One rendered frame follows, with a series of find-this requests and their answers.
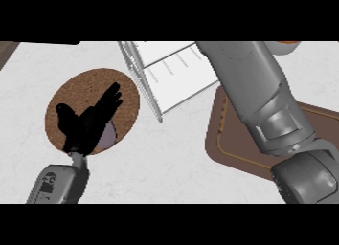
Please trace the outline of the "brown placemat with orange trim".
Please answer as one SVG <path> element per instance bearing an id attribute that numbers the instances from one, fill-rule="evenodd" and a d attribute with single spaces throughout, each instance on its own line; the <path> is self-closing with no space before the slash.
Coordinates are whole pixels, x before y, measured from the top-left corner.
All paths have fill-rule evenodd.
<path id="1" fill-rule="evenodd" d="M 317 137 L 329 140 L 339 150 L 339 113 L 303 102 L 298 105 L 314 126 Z M 270 168 L 289 158 L 260 152 L 221 87 L 215 93 L 205 149 L 215 162 L 269 180 Z"/>

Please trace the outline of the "white and orange object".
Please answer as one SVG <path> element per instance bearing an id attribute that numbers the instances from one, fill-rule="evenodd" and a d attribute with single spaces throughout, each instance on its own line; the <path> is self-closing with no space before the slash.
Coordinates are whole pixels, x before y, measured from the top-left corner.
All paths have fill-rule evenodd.
<path id="1" fill-rule="evenodd" d="M 266 45 L 275 56 L 285 56 L 294 52 L 300 41 L 266 41 Z"/>

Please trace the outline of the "purple cupcake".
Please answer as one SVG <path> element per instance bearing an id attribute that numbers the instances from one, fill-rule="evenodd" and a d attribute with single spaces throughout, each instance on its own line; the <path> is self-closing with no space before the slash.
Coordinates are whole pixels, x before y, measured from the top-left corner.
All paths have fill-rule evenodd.
<path id="1" fill-rule="evenodd" d="M 111 148 L 117 142 L 117 135 L 114 122 L 108 122 L 100 140 L 97 142 L 97 147 L 102 149 Z"/>

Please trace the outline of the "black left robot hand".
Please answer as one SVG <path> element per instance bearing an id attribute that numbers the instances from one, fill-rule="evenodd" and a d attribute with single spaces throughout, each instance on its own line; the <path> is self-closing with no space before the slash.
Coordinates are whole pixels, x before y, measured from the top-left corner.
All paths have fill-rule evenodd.
<path id="1" fill-rule="evenodd" d="M 77 115 L 66 103 L 61 103 L 56 106 L 58 127 L 66 136 L 62 150 L 66 153 L 78 152 L 84 156 L 92 153 L 97 146 L 106 124 L 121 104 L 120 84 L 115 82 L 97 103 L 86 109 L 81 115 Z"/>

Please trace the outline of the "round brown cork tray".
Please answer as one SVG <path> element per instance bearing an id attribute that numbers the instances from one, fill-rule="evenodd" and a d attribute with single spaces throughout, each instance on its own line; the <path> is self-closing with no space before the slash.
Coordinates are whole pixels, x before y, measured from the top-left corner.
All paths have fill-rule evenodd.
<path id="1" fill-rule="evenodd" d="M 58 89 L 47 107 L 46 132 L 50 143 L 58 150 L 65 145 L 65 134 L 58 128 L 56 106 L 66 103 L 77 115 L 95 105 L 114 83 L 120 84 L 123 104 L 112 117 L 112 124 L 117 130 L 117 143 L 131 130 L 137 120 L 140 109 L 140 95 L 134 81 L 115 69 L 93 69 L 74 76 Z"/>

